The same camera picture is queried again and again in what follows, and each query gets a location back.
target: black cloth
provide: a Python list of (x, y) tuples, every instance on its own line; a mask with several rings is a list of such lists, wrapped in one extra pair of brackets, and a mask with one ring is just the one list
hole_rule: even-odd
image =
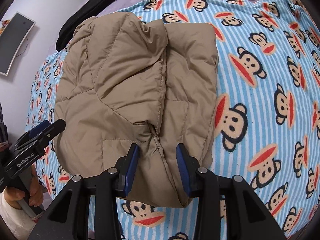
[(56, 43), (56, 50), (63, 50), (72, 39), (76, 27), (84, 20), (97, 16), (103, 9), (113, 3), (115, 0), (90, 0), (80, 8), (69, 20), (62, 26), (59, 32), (59, 38)]

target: white sleeve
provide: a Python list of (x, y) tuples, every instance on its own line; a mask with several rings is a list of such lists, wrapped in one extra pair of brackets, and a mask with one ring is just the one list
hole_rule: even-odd
[(0, 193), (0, 215), (18, 240), (26, 240), (36, 225), (23, 211), (10, 206)]

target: cartoon monkey face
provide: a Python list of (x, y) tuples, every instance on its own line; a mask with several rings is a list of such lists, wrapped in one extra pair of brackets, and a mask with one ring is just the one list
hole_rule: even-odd
[(241, 103), (230, 108), (229, 95), (224, 93), (218, 97), (215, 112), (214, 137), (221, 133), (223, 147), (226, 151), (233, 152), (247, 132), (247, 108)]
[(318, 68), (320, 69), (320, 58), (319, 58), (318, 54), (316, 53), (315, 50), (313, 50), (311, 52), (311, 54), (312, 54), (312, 57), (313, 57), (313, 59), (315, 60), (315, 62), (317, 64)]
[(53, 73), (53, 78), (57, 78), (57, 76), (59, 76), (60, 71), (61, 71), (62, 63), (63, 63), (63, 62), (60, 62), (60, 63), (58, 64), (57, 69), (56, 69), (56, 70), (54, 71), (54, 73)]
[(287, 215), (287, 217), (284, 220), (282, 231), (283, 233), (290, 233), (292, 228), (296, 225), (298, 222), (300, 215), (301, 215), (302, 209), (299, 210), (297, 214), (297, 210), (295, 207), (292, 207)]
[(165, 219), (164, 212), (155, 212), (153, 206), (127, 200), (122, 203), (122, 209), (133, 217), (133, 224), (137, 226), (154, 227)]
[(236, 145), (242, 141), (247, 132), (248, 119), (246, 114), (247, 108), (239, 103), (233, 108), (229, 108), (229, 111), (222, 117), (222, 144), (228, 152), (233, 152), (236, 149)]
[(185, 233), (176, 233), (175, 236), (169, 237), (168, 240), (188, 240), (189, 237)]
[(53, 178), (52, 172), (50, 172), (49, 186), (50, 186), (50, 189), (51, 189), (52, 193), (53, 193), (54, 195), (56, 195), (56, 194), (57, 194), (56, 184), (54, 183), (54, 178)]
[(306, 186), (307, 199), (312, 196), (312, 194), (315, 190), (315, 180), (316, 180), (316, 176), (313, 173), (312, 168), (310, 168), (309, 172), (308, 172), (308, 183)]
[(239, 59), (244, 67), (247, 68), (248, 72), (257, 75), (261, 79), (265, 79), (267, 77), (267, 73), (263, 70), (260, 60), (258, 60), (254, 54), (242, 47), (238, 47), (237, 51), (239, 54)]
[(220, 199), (220, 219), (223, 219), (227, 216), (226, 211), (226, 200), (224, 197)]
[(301, 29), (297, 29), (297, 30), (295, 30), (295, 32), (296, 32), (297, 36), (298, 36), (300, 39), (302, 39), (304, 43), (306, 43), (307, 37), (306, 37), (306, 35), (304, 34), (304, 32), (303, 32)]
[(144, 6), (143, 6), (143, 10), (150, 10), (152, 9), (154, 6), (156, 6), (157, 4), (157, 0), (150, 0), (149, 2), (147, 2)]
[(274, 32), (274, 28), (278, 28), (277, 23), (266, 13), (261, 11), (263, 16), (259, 14), (252, 14), (252, 17), (256, 19), (256, 21), (263, 27), (267, 28), (269, 31)]
[(304, 147), (301, 142), (297, 142), (295, 145), (295, 152), (293, 158), (293, 170), (297, 178), (301, 177), (302, 160), (303, 160)]
[(37, 107), (41, 104), (41, 100), (42, 100), (42, 92), (40, 91), (38, 98), (37, 98)]
[(309, 40), (313, 45), (315, 45), (318, 49), (320, 49), (320, 42), (316, 38), (316, 36), (313, 34), (313, 32), (310, 32), (309, 30), (306, 30), (306, 34), (308, 35)]
[(52, 92), (52, 89), (51, 89), (51, 84), (50, 84), (48, 87), (48, 90), (47, 90), (47, 100), (46, 101), (48, 101), (51, 98), (51, 92)]
[(202, 12), (208, 7), (207, 0), (193, 0), (191, 6), (198, 12)]
[(277, 90), (273, 97), (276, 111), (276, 123), (282, 125), (288, 117), (288, 127), (292, 128), (295, 118), (295, 101), (292, 93), (284, 93), (283, 87), (277, 83)]
[(30, 108), (31, 108), (31, 110), (33, 110), (33, 104), (34, 104), (34, 99), (31, 98), (31, 103), (30, 103)]
[(280, 12), (278, 10), (277, 4), (275, 2), (270, 3), (263, 3), (263, 8), (268, 11), (273, 13), (275, 16), (280, 18)]
[(284, 34), (288, 40), (288, 42), (290, 43), (292, 49), (294, 50), (294, 52), (296, 53), (297, 57), (300, 58), (301, 57), (301, 45), (298, 44), (298, 41), (291, 36), (288, 32), (284, 31)]
[(283, 205), (285, 204), (288, 196), (284, 195), (287, 187), (288, 187), (288, 182), (286, 182), (284, 185), (282, 185), (281, 187), (279, 187), (271, 196), (270, 200), (268, 201), (268, 203), (266, 203), (266, 207), (268, 208), (268, 210), (270, 211), (270, 213), (275, 216), (280, 209), (283, 207)]
[(38, 81), (37, 81), (37, 84), (36, 84), (36, 92), (39, 90), (40, 85), (41, 85), (41, 81), (38, 80)]
[(251, 33), (249, 41), (259, 45), (260, 47), (264, 47), (268, 44), (267, 37), (264, 33)]
[(253, 189), (263, 188), (268, 185), (276, 177), (277, 173), (281, 169), (281, 161), (271, 159), (266, 161), (262, 168), (257, 170), (256, 176), (251, 181), (251, 187)]
[(46, 67), (43, 77), (45, 77), (49, 73), (50, 69), (51, 69), (51, 66)]
[(241, 26), (243, 21), (232, 16), (226, 16), (221, 23), (225, 26)]
[(231, 4), (244, 5), (244, 2), (242, 0), (227, 0), (226, 2)]
[(301, 87), (306, 89), (306, 79), (303, 75), (302, 68), (300, 64), (297, 66), (292, 58), (287, 57), (287, 65), (290, 72), (290, 75), (293, 78), (293, 84), (298, 88)]
[(70, 175), (69, 173), (67, 173), (64, 168), (62, 168), (62, 166), (60, 165), (58, 167), (58, 172), (59, 172), (59, 177), (58, 177), (58, 182), (61, 182), (61, 183), (67, 183), (70, 179)]
[(277, 144), (269, 144), (255, 154), (248, 164), (248, 171), (256, 172), (251, 181), (253, 189), (263, 188), (276, 177), (281, 169), (281, 161), (274, 157), (278, 152)]
[(39, 113), (38, 113), (38, 121), (42, 120), (42, 114), (43, 114), (43, 107), (41, 106)]
[(162, 15), (162, 20), (164, 23), (178, 23), (181, 21), (177, 15), (172, 13), (164, 13)]

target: finger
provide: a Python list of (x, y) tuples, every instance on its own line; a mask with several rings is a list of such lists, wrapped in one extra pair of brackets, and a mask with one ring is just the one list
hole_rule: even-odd
[(31, 165), (31, 174), (35, 177), (37, 177), (37, 170), (36, 167), (34, 165)]
[(34, 196), (36, 192), (39, 190), (40, 184), (38, 177), (32, 177), (31, 184), (30, 184), (30, 197)]
[(40, 206), (42, 203), (43, 203), (43, 199), (44, 199), (44, 196), (43, 194), (41, 195), (41, 198), (37, 201), (37, 203), (35, 204), (35, 207), (38, 207)]
[(24, 198), (26, 194), (14, 187), (7, 187), (4, 191), (4, 199), (9, 203)]
[(39, 203), (39, 201), (43, 198), (42, 189), (40, 188), (33, 197), (29, 199), (29, 205), (34, 206), (35, 204)]

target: tv screen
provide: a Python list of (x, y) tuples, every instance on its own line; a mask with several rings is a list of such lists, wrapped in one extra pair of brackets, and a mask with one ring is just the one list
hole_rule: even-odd
[(35, 21), (16, 13), (0, 34), (0, 74), (8, 75), (11, 64)]

